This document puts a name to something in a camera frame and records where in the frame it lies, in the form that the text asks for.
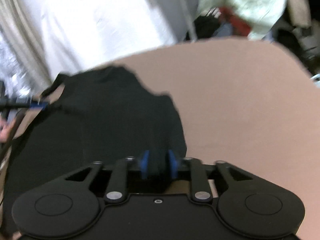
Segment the person's left hand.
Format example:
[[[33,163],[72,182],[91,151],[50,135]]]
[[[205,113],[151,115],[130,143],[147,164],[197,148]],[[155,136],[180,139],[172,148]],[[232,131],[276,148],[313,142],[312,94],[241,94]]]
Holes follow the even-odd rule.
[[[8,137],[10,135],[10,132],[15,124],[15,120],[12,120],[11,122],[7,122],[4,119],[1,119],[1,132],[0,132],[0,142],[6,142],[8,140]]]

